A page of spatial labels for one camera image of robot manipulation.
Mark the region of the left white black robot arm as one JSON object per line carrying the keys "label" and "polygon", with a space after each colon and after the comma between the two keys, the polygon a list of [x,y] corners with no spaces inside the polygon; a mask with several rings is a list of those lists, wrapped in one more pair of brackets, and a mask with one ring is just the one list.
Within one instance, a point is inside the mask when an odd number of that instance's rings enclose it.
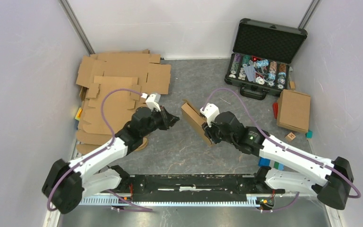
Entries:
{"label": "left white black robot arm", "polygon": [[155,130],[168,130],[179,119],[163,106],[158,110],[140,107],[131,120],[99,148],[72,161],[55,161],[42,186],[42,193],[47,197],[47,209],[67,214],[83,198],[95,193],[111,189],[120,193],[127,191],[130,186],[127,177],[112,168],[101,173],[99,170],[135,151],[142,145],[145,136]]}

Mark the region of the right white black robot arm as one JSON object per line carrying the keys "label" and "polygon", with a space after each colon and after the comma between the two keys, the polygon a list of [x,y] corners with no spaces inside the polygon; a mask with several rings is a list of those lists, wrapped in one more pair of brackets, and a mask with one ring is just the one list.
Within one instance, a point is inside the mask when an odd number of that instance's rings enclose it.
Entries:
{"label": "right white black robot arm", "polygon": [[205,118],[204,134],[212,143],[227,142],[244,154],[270,159],[293,170],[260,168],[254,180],[258,192],[266,193],[270,189],[302,192],[315,195],[331,208],[345,209],[354,188],[354,176],[347,159],[331,160],[289,146],[266,131],[244,126],[230,111],[201,110],[200,115]]}

